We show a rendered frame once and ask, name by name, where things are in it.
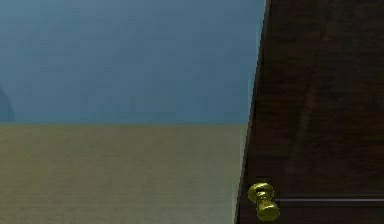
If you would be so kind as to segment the dark brown wooden door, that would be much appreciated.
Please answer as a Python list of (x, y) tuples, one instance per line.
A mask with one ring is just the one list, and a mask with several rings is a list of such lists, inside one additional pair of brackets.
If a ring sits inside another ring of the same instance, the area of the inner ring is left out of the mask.
[(266, 0), (234, 224), (384, 224), (384, 0)]

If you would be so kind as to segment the brass door knob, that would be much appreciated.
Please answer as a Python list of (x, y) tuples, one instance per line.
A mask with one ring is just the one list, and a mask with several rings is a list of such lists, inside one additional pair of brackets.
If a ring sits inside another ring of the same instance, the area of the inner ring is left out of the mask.
[(276, 220), (280, 211), (273, 202), (274, 188), (268, 183), (253, 184), (247, 192), (248, 199), (256, 205), (257, 217), (263, 222)]

